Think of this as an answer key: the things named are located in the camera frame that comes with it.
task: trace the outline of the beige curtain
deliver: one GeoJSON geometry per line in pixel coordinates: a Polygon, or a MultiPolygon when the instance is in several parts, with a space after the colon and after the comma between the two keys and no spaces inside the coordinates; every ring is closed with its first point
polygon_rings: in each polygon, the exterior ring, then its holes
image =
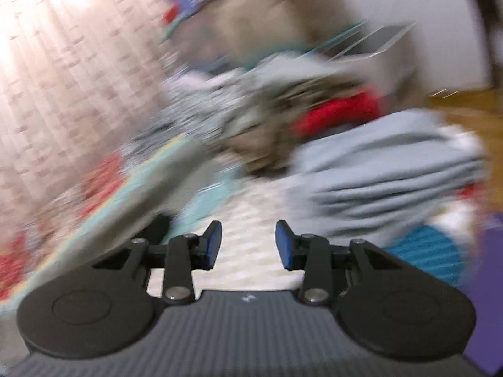
{"type": "Polygon", "coordinates": [[[167,0],[0,0],[0,247],[156,109],[167,0]]]}

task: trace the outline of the silver screw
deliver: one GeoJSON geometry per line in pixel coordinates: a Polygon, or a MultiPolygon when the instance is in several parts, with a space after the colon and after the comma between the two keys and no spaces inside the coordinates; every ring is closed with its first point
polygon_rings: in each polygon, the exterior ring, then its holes
{"type": "Polygon", "coordinates": [[[166,289],[164,296],[170,301],[181,301],[190,296],[190,290],[186,287],[171,287],[166,289]]]}
{"type": "Polygon", "coordinates": [[[325,289],[313,288],[304,293],[304,299],[311,303],[323,303],[329,298],[329,293],[325,289]]]}

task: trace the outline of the blue ribbed cloth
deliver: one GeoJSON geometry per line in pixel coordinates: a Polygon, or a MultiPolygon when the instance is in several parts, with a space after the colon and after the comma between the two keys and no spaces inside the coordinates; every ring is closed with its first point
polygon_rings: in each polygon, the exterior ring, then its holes
{"type": "Polygon", "coordinates": [[[465,266],[458,246],[434,227],[421,225],[387,252],[451,285],[461,281],[465,266]]]}

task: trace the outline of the black circular cover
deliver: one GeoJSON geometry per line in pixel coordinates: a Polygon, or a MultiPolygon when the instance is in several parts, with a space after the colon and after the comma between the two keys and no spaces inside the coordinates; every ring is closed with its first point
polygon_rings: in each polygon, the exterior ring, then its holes
{"type": "Polygon", "coordinates": [[[374,271],[339,301],[339,322],[375,353],[412,361],[461,353],[475,310],[461,292],[429,276],[374,271]]]}
{"type": "Polygon", "coordinates": [[[32,350],[94,358],[140,338],[154,315],[151,297],[120,271],[81,269],[27,295],[18,327],[32,350]]]}

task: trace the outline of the purple fabric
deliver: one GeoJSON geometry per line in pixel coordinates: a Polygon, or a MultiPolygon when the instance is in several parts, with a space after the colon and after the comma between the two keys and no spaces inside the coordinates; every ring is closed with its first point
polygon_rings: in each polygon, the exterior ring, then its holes
{"type": "Polygon", "coordinates": [[[503,214],[495,214],[482,237],[482,263],[462,287],[477,312],[465,355],[489,375],[503,366],[503,214]]]}

